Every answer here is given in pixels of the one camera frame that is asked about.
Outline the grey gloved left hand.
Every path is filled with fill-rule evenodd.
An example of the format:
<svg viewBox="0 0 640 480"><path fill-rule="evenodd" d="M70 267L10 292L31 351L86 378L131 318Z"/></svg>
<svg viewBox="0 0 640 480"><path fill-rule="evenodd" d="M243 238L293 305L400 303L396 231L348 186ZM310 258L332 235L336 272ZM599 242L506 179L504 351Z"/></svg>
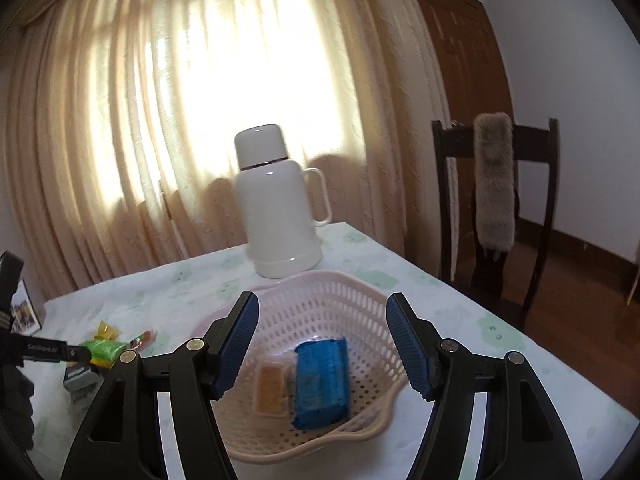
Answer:
<svg viewBox="0 0 640 480"><path fill-rule="evenodd" d="M29 451L34 447L34 394L34 384L17 367L10 365L2 368L1 416L22 451Z"/></svg>

